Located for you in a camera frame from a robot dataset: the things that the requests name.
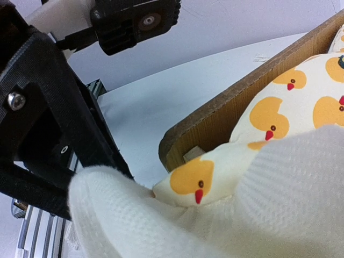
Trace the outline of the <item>duck print mattress cushion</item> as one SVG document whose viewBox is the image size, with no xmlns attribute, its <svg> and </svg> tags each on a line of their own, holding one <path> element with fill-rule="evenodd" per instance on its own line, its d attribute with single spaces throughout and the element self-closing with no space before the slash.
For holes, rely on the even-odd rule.
<svg viewBox="0 0 344 258">
<path fill-rule="evenodd" d="M 152 189 L 87 167 L 69 210 L 86 257 L 343 257 L 343 30 L 262 89 L 227 143 Z"/>
</svg>

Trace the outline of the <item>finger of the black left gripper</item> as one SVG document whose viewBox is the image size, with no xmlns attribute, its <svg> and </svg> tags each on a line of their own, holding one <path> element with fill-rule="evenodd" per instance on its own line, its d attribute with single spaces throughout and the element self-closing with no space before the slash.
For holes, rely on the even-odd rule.
<svg viewBox="0 0 344 258">
<path fill-rule="evenodd" d="M 1 192 L 70 219 L 74 152 L 131 178 L 95 97 L 52 39 L 1 1 Z"/>
</svg>

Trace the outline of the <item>aluminium front rail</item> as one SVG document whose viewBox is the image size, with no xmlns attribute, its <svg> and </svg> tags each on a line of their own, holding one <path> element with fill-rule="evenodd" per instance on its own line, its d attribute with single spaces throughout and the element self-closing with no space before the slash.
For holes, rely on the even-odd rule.
<svg viewBox="0 0 344 258">
<path fill-rule="evenodd" d="M 87 84 L 86 87 L 96 99 L 106 93 L 100 79 Z M 55 144 L 53 158 L 76 172 L 81 165 L 72 148 L 65 142 L 59 139 Z M 84 257 L 73 242 L 74 236 L 72 240 L 69 239 L 69 221 L 30 205 L 24 214 L 24 211 L 19 211 L 19 205 L 24 203 L 17 199 L 12 199 L 11 204 L 12 215 L 22 220 L 14 257 Z"/>
</svg>

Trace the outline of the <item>wooden pet bed frame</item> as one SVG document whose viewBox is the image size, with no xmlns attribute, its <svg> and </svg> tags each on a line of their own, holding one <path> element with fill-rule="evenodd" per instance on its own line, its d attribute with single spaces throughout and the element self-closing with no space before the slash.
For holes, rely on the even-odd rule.
<svg viewBox="0 0 344 258">
<path fill-rule="evenodd" d="M 195 146 L 210 151 L 227 142 L 253 97 L 281 73 L 328 51 L 342 25 L 340 11 L 171 127 L 159 144 L 164 168 L 184 164 L 184 154 Z"/>
</svg>

